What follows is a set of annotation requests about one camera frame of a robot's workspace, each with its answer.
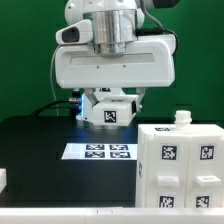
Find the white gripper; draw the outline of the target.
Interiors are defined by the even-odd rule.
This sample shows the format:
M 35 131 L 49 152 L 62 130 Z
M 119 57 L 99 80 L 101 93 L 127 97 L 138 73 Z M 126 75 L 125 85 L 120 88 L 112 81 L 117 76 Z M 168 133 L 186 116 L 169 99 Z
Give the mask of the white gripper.
M 83 109 L 98 103 L 95 88 L 137 88 L 133 109 L 140 112 L 145 87 L 170 86 L 175 79 L 175 37 L 140 36 L 119 55 L 98 55 L 92 45 L 62 46 L 56 52 L 56 81 L 61 88 L 85 88 Z

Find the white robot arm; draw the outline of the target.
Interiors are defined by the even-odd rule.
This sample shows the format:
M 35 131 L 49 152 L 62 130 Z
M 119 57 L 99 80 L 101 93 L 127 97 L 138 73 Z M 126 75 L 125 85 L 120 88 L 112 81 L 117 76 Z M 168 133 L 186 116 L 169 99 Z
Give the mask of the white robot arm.
M 176 34 L 157 23 L 144 29 L 149 8 L 171 8 L 180 0 L 69 0 L 67 26 L 56 33 L 56 81 L 81 88 L 80 121 L 127 126 L 141 111 L 148 87 L 175 79 Z

